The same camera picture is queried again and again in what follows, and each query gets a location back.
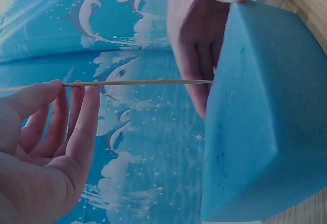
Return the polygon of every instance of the wooden surface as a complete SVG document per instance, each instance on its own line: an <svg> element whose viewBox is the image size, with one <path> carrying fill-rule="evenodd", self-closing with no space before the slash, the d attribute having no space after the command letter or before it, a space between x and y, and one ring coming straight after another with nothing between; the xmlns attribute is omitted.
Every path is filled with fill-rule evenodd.
<svg viewBox="0 0 327 224"><path fill-rule="evenodd" d="M256 0L297 13L327 54L327 0ZM243 224L327 224L327 188L268 219Z"/></svg>

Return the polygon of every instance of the wooden skewer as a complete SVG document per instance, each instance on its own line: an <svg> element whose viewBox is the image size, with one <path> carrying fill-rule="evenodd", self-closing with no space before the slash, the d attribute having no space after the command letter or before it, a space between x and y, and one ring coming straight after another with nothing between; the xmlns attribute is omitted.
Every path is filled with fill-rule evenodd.
<svg viewBox="0 0 327 224"><path fill-rule="evenodd" d="M81 87L81 86L103 86L103 85L172 85L172 84L209 84L211 80L134 80L134 81L101 81L101 82L75 82L75 83L63 83L66 87ZM29 85L16 86L9 88L0 88L0 91L14 91L20 90Z"/></svg>

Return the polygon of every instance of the blue plastic tablecloth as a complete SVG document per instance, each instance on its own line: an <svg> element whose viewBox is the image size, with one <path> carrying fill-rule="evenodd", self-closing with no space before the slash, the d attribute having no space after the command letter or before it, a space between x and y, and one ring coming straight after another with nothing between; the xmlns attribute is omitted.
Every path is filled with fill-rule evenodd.
<svg viewBox="0 0 327 224"><path fill-rule="evenodd" d="M180 78L167 0L0 2L0 87ZM204 122L184 86L101 91L87 184L57 223L200 223Z"/></svg>

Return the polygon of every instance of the hand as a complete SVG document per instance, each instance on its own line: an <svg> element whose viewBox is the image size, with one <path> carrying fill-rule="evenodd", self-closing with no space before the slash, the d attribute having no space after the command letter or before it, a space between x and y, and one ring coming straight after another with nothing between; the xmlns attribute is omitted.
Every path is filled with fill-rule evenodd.
<svg viewBox="0 0 327 224"><path fill-rule="evenodd" d="M46 136L41 140L53 102ZM53 223L77 203L94 154L98 87L35 84L0 98L0 219ZM28 118L25 127L21 123Z"/></svg>
<svg viewBox="0 0 327 224"><path fill-rule="evenodd" d="M183 79L212 80L222 46L230 2L245 0L168 0L168 34ZM186 86L205 118L210 86Z"/></svg>

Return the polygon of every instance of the blue foam block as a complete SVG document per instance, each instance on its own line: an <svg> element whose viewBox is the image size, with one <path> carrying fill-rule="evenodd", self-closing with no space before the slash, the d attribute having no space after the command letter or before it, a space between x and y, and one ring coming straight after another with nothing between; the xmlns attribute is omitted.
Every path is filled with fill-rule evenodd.
<svg viewBox="0 0 327 224"><path fill-rule="evenodd" d="M295 14L231 4L206 118L203 220L262 220L327 185L327 58Z"/></svg>

